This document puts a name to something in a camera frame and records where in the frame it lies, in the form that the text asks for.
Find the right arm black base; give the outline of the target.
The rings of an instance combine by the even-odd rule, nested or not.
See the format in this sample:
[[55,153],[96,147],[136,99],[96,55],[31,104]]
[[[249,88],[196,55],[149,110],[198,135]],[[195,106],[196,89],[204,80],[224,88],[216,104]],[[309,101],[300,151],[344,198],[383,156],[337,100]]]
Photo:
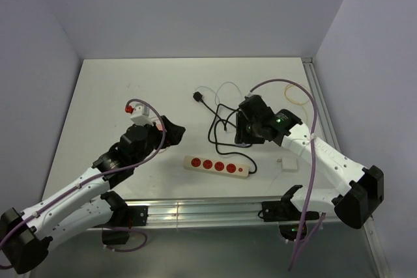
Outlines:
[[258,218],[265,223],[271,222],[291,222],[291,224],[280,225],[281,236],[286,242],[294,242],[298,232],[301,211],[291,202],[294,194],[302,187],[295,185],[291,187],[280,200],[263,201],[261,210],[258,212]]

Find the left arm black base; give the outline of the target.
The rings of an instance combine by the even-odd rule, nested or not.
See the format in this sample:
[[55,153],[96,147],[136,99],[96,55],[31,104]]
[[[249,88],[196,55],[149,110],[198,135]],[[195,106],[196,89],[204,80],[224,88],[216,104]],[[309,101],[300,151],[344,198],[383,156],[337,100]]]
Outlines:
[[[102,228],[101,239],[106,249],[128,253],[137,251],[147,244],[147,234],[136,227],[147,224],[148,206],[128,206],[126,201],[114,191],[101,194],[100,204],[104,204],[104,207],[109,209],[108,217],[96,226]],[[140,234],[143,242],[135,248],[121,249],[119,246],[125,245],[131,234]]]

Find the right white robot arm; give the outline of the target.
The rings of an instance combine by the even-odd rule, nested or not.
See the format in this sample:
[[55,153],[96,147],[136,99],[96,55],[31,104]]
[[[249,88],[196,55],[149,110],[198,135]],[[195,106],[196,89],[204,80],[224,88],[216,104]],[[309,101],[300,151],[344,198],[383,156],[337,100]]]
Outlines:
[[277,113],[259,95],[238,106],[236,143],[270,141],[311,165],[331,183],[329,189],[310,191],[294,185],[278,201],[262,203],[263,220],[310,221],[335,213],[347,226],[360,229],[384,200],[384,173],[350,160],[319,137],[287,109]]

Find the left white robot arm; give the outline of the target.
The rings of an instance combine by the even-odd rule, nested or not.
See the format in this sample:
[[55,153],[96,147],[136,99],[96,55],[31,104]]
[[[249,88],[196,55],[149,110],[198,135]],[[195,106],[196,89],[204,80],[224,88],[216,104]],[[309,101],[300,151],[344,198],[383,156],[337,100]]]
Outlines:
[[143,126],[131,125],[118,142],[79,178],[40,203],[1,215],[1,252],[9,261],[2,270],[25,274],[67,239],[93,227],[122,232],[123,244],[132,223],[126,202],[113,188],[150,161],[159,150],[180,143],[186,129],[160,117]]

